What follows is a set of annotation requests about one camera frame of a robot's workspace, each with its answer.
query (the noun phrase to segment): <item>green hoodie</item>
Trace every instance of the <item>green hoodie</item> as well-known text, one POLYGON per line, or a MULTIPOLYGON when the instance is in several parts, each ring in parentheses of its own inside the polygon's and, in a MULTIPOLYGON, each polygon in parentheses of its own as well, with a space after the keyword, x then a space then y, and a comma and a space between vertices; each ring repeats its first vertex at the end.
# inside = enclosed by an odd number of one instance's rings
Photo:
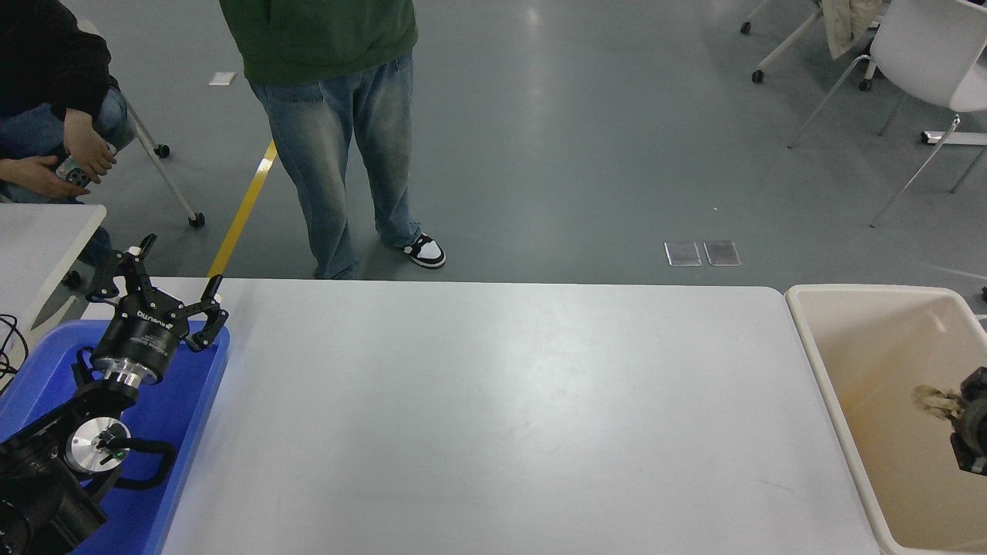
POLYGON ((412 0, 219 0, 244 57, 263 85, 350 75, 400 57, 418 40, 412 0))

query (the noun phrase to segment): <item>yellow floor line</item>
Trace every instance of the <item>yellow floor line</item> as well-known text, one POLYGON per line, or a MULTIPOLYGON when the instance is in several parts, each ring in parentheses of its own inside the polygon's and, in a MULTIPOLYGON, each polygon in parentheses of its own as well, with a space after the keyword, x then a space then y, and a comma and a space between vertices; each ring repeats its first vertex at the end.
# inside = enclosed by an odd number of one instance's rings
POLYGON ((261 160, 261 164, 257 167, 257 173, 254 174, 254 178, 250 181, 247 194, 244 196, 243 201, 240 202, 237 214, 233 216, 233 223, 230 224, 230 228, 226 231, 223 244, 219 246, 219 252, 216 253, 216 258, 212 260, 212 266, 209 267, 209 273, 206 274, 207 277, 222 274, 226 271, 226 265, 230 262, 233 249, 237 246, 237 241, 240 240, 240 234, 243 233, 244 226, 247 225, 247 219, 250 218, 250 213, 254 209, 254 203, 257 202, 257 197, 261 194, 264 181, 267 179, 267 174, 270 173, 270 167, 274 165, 274 158, 276 157, 277 149, 274 148, 274 141, 271 141, 267 147, 267 152, 264 153, 264 159, 261 160))

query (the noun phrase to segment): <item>gray floor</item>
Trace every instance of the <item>gray floor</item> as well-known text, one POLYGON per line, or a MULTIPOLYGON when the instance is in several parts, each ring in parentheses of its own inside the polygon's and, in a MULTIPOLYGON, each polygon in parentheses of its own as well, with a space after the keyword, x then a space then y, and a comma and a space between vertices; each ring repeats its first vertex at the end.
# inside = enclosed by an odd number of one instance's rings
MULTIPOLYGON (((811 11, 758 0, 418 0, 413 207, 446 249, 439 271, 376 242, 352 151, 352 234, 364 279, 768 285, 873 282, 949 287, 974 311, 987 285, 987 168, 941 156, 877 229, 874 214, 951 114, 852 79, 795 150, 785 144, 852 54, 829 57, 821 24, 755 85, 757 62, 811 11), (664 241, 732 240, 739 268, 672 268, 664 241)), ((207 225, 191 229, 136 143, 87 201, 117 244, 159 236, 160 276, 204 276, 270 141, 216 2, 68 0, 114 54, 112 71, 207 225)), ((987 130, 967 117, 961 130, 987 130)), ((226 270, 306 278, 314 267, 294 188, 275 164, 226 270)))

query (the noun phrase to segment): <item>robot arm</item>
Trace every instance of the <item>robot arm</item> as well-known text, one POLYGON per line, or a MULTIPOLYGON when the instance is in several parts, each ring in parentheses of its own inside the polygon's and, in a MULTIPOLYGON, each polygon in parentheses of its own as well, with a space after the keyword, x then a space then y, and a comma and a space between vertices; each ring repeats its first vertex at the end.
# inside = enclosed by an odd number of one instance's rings
POLYGON ((115 252, 94 277, 90 301, 119 295, 116 276, 127 295, 92 350, 92 367, 78 355, 75 395, 0 443, 0 555, 68 553, 107 521, 100 502, 111 488, 153 488, 171 472, 177 450, 131 437, 121 415, 137 403, 138 387, 165 378, 179 342, 194 352, 208 348, 228 313, 216 294, 222 276, 189 306, 154 287, 142 262, 154 240, 148 235, 139 247, 115 252), (206 324, 190 335, 189 317, 198 313, 206 324), (154 476, 120 478, 131 451, 161 456, 154 476))
POLYGON ((922 412, 952 423, 949 442, 959 469, 987 476, 987 367, 967 376, 958 393, 920 385, 912 398, 922 412))

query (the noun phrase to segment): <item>white chair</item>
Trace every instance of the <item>white chair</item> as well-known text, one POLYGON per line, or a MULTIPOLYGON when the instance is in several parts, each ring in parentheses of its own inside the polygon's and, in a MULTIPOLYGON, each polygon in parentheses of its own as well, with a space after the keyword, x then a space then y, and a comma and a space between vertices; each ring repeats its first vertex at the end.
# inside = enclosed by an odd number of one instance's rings
MULTIPOLYGON (((77 26, 79 27, 79 31, 82 31, 83 33, 101 37, 100 32, 96 29, 96 25, 89 20, 80 19, 77 26)), ((202 227, 205 225, 205 215, 203 215, 202 212, 196 212, 192 209, 185 196, 183 196, 182 192, 179 191, 179 187, 172 181, 172 178, 168 174, 168 170, 165 169, 164 164, 161 163, 161 158, 168 158, 171 154, 171 148, 169 148, 167 144, 158 144, 154 142, 154 139, 151 138, 151 134, 147 131, 147 127, 144 126, 144 122, 140 120, 140 117, 137 115, 137 111, 133 108, 133 105, 125 95, 123 99, 126 102, 127 115, 133 121, 134 128, 137 131, 137 141, 144 147, 144 151, 147 152, 147 156, 151 159, 151 163, 154 164, 154 167, 158 170, 158 173, 161 174, 161 178, 165 180, 165 184, 168 185, 168 188, 171 190, 172 195, 175 196, 175 199, 182 205, 182 209, 189 216, 189 225, 192 227, 202 227)))
MULTIPOLYGON (((874 217, 871 222, 871 227, 874 227, 956 130, 959 114, 987 110, 987 68, 977 64, 977 58, 985 45, 987 8, 971 4, 967 0, 894 0, 874 36, 870 55, 859 56, 850 64, 789 142, 789 148, 795 145, 836 89, 863 60, 873 60, 884 76, 903 91, 879 135, 884 135, 907 95, 955 112, 952 125, 936 144, 929 158, 874 217)), ((950 193, 956 192, 976 160, 970 164, 950 193)))

